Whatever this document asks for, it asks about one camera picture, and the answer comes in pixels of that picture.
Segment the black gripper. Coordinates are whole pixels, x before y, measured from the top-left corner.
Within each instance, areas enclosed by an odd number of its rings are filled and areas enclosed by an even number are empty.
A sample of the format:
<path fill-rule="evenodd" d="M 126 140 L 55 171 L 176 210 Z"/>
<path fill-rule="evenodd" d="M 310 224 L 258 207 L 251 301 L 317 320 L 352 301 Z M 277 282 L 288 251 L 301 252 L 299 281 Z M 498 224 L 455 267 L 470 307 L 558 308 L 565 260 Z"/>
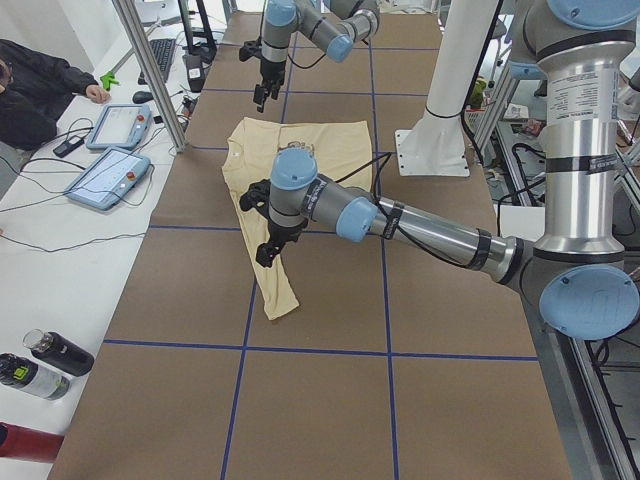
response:
<path fill-rule="evenodd" d="M 256 250 L 256 262 L 262 267 L 272 267 L 273 261 L 282 252 L 288 242 L 297 242 L 302 231 L 305 229 L 305 223 L 302 222 L 293 227 L 284 227 L 269 222 L 268 225 L 269 238 L 266 243 L 260 244 Z"/>
<path fill-rule="evenodd" d="M 284 84 L 286 62 L 272 62 L 266 58 L 260 60 L 262 81 L 255 86 L 254 103 L 257 111 L 263 112 L 268 98 L 277 100 L 280 88 Z"/>

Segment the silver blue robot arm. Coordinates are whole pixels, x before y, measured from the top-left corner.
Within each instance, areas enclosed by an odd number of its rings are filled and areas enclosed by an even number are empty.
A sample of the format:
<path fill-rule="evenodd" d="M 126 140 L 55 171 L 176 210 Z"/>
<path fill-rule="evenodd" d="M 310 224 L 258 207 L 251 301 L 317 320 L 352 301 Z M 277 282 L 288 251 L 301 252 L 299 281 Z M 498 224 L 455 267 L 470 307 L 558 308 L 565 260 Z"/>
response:
<path fill-rule="evenodd" d="M 284 84 L 291 36 L 299 32 L 336 63 L 344 61 L 354 44 L 374 36 L 380 25 L 375 1 L 326 1 L 324 5 L 339 18 L 334 23 L 313 1 L 268 1 L 260 35 L 244 45 L 244 59 L 260 60 L 262 80 L 255 86 L 253 102 L 262 112 L 269 98 L 277 99 Z"/>
<path fill-rule="evenodd" d="M 311 1 L 268 1 L 258 38 L 262 83 L 254 102 L 262 112 L 284 84 L 285 48 L 300 32 L 334 61 L 356 41 L 379 31 L 373 1 L 323 1 L 335 25 Z M 462 174 L 462 133 L 468 96 L 479 73 L 502 1 L 452 1 L 423 117 L 396 141 L 401 175 Z M 271 267 L 308 221 L 360 242 L 372 233 L 422 250 L 435 259 L 481 271 L 519 293 L 557 331 L 600 340 L 630 326 L 639 315 L 639 291 L 623 271 L 623 245 L 612 233 L 620 62 L 636 44 L 639 1 L 516 1 L 508 27 L 511 53 L 502 74 L 546 80 L 544 234 L 535 242 L 466 227 L 318 173 L 311 150 L 294 144 L 275 156 L 269 180 L 252 184 L 240 206 L 267 219 L 269 239 L 256 261 Z"/>

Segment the person's hand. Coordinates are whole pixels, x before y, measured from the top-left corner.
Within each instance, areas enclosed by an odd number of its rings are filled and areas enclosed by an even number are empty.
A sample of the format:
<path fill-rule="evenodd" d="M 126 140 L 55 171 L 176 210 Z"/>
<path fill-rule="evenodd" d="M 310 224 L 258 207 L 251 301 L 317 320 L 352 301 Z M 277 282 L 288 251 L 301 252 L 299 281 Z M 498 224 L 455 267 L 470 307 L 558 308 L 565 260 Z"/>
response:
<path fill-rule="evenodd" d="M 104 104 L 110 100 L 110 93 L 97 84 L 88 85 L 85 96 L 93 103 Z"/>

